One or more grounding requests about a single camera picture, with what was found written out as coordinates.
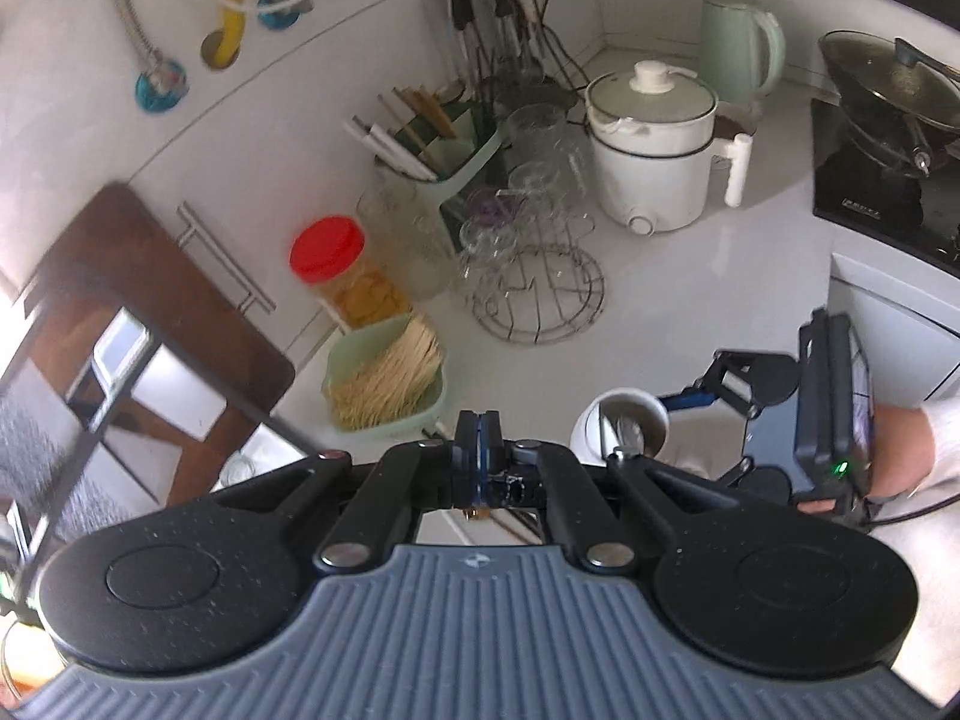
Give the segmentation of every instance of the green container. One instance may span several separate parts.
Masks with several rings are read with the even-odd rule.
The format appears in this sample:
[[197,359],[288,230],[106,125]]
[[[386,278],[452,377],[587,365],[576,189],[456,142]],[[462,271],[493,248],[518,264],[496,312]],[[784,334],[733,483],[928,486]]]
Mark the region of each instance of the green container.
[[[397,340],[410,322],[411,314],[400,314],[397,317],[384,319],[383,322],[361,327],[352,333],[347,333],[330,348],[326,360],[326,376],[323,377],[323,391],[330,386],[349,380],[363,365],[371,362],[378,354],[386,351],[391,343]],[[440,418],[443,402],[446,399],[446,362],[440,365],[433,383],[427,388],[421,398],[421,409],[414,415],[387,422],[376,427],[363,430],[343,431],[344,435],[354,439],[385,439],[403,433],[419,431],[424,427],[432,428],[434,422]],[[336,424],[333,410],[330,410],[330,422]]]

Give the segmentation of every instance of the stovetop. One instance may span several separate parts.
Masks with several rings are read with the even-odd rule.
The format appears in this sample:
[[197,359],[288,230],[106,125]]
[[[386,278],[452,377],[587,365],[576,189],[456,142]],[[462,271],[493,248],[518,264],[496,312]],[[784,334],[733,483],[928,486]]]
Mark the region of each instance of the stovetop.
[[813,213],[960,277],[960,161],[919,180],[885,172],[848,136],[840,108],[811,100]]

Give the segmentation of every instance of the red lid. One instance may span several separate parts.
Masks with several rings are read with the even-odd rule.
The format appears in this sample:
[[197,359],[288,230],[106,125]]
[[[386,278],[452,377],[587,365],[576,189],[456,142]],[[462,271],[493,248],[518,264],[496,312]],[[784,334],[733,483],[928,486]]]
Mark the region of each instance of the red lid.
[[352,218],[323,217],[296,237],[290,269],[307,284],[329,281],[356,262],[363,244],[363,230]]

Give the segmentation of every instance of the mint green kettle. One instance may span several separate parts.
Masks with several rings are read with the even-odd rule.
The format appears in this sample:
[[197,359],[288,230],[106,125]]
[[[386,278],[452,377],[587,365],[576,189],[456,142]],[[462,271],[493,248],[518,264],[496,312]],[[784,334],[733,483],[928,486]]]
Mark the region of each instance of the mint green kettle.
[[781,79],[785,56],[784,30],[756,0],[704,0],[699,77],[720,100],[755,111]]

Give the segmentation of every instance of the hand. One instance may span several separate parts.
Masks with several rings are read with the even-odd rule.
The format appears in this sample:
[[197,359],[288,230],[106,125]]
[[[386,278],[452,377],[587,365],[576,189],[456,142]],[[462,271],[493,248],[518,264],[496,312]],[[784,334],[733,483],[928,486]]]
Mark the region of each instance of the hand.
[[[933,470],[935,453],[933,430],[922,410],[877,403],[870,495],[886,497],[913,490]],[[820,514],[833,509],[833,501],[806,501],[797,509]]]

